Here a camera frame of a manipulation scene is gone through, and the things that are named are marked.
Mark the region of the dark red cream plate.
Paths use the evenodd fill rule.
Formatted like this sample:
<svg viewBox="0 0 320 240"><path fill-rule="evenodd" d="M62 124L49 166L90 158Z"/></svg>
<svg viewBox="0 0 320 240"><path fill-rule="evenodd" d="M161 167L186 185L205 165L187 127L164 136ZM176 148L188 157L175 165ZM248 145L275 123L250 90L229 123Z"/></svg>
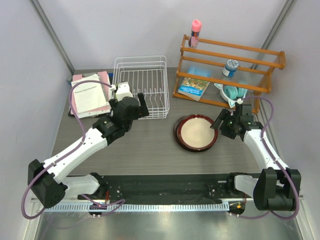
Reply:
<svg viewBox="0 0 320 240"><path fill-rule="evenodd" d="M176 127L178 142L189 152L200 153L209 150L218 139L218 131L211 128L215 122L203 114L187 115Z"/></svg>

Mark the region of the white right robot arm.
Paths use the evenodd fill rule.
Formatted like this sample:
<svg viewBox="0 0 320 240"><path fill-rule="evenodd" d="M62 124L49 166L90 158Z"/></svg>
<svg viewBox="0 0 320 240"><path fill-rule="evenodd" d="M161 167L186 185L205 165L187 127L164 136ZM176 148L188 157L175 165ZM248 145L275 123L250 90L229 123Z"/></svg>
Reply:
<svg viewBox="0 0 320 240"><path fill-rule="evenodd" d="M261 169L259 177L236 173L226 184L226 193L233 198L244 193L253 198L259 211L297 213L302 176L297 169L285 164L271 145L267 126L254 120L252 105L243 100L235 103L235 110L222 109L211 125L214 130L230 139L237 136L250 149Z"/></svg>

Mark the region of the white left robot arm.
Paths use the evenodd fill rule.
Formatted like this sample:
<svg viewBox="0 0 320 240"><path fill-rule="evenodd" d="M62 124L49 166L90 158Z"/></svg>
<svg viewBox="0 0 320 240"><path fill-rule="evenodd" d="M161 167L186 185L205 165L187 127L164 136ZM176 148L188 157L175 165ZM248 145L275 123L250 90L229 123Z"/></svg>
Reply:
<svg viewBox="0 0 320 240"><path fill-rule="evenodd" d="M115 98L109 101L111 113L99 118L82 138L44 162L33 160L28 166L28 189L32 190L44 208L57 205L64 198L81 194L102 199L108 184L93 172L70 177L69 173L99 150L109 146L131 130L134 120L149 115L142 92L134 97L127 82L115 88Z"/></svg>

